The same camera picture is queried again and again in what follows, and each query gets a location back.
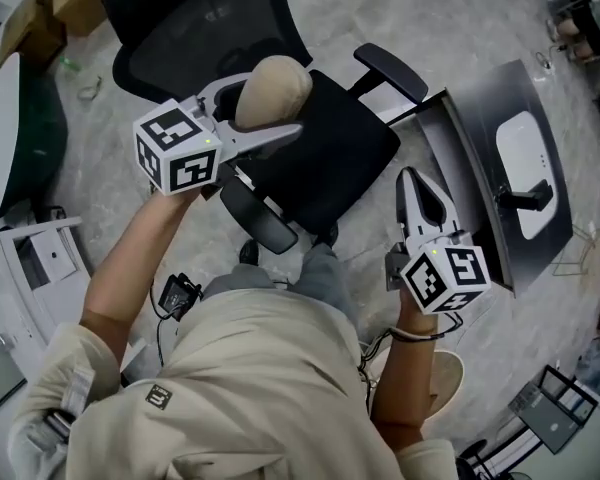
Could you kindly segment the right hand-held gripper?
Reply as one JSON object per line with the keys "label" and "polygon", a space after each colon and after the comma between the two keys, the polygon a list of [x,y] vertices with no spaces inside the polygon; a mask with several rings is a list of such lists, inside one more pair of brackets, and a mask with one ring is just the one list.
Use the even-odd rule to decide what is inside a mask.
{"label": "right hand-held gripper", "polygon": [[408,289],[422,313],[434,314],[457,312],[491,289],[483,250],[460,231],[452,199],[413,167],[396,180],[396,218],[404,241],[385,256],[389,291]]}

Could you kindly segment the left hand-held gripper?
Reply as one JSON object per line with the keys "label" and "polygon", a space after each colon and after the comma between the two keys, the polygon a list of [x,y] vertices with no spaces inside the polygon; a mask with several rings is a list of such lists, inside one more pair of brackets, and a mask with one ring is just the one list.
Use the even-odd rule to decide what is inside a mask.
{"label": "left hand-held gripper", "polygon": [[301,135],[300,122],[243,130],[234,121],[214,118],[220,94],[249,76],[214,80],[197,97],[170,99],[133,122],[137,164],[163,195],[213,183],[220,164],[251,152],[270,154]]}

